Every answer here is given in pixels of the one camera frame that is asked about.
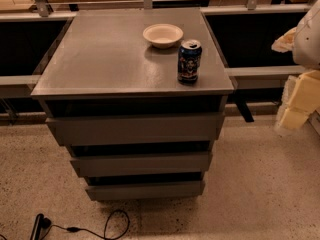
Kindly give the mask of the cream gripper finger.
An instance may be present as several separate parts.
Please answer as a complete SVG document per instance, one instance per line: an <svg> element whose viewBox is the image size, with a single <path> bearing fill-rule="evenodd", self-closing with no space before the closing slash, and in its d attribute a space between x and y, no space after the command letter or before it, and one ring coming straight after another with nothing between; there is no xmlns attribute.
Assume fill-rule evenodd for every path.
<svg viewBox="0 0 320 240"><path fill-rule="evenodd" d="M291 51L294 46L295 33L296 27L288 30L285 34L274 41L274 43L271 45L271 49L280 53Z"/></svg>
<svg viewBox="0 0 320 240"><path fill-rule="evenodd" d="M320 107L320 71L311 70L298 77L289 76L282 94L275 128L296 130Z"/></svg>

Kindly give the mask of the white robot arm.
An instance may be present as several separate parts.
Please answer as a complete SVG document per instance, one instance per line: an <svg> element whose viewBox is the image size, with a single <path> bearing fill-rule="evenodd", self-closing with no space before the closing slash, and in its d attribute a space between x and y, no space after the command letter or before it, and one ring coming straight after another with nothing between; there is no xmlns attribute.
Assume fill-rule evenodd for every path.
<svg viewBox="0 0 320 240"><path fill-rule="evenodd" d="M298 77L288 77L276 117L278 131L296 130L320 107L320 0L296 27L275 40L271 49L291 51L293 61L306 69Z"/></svg>

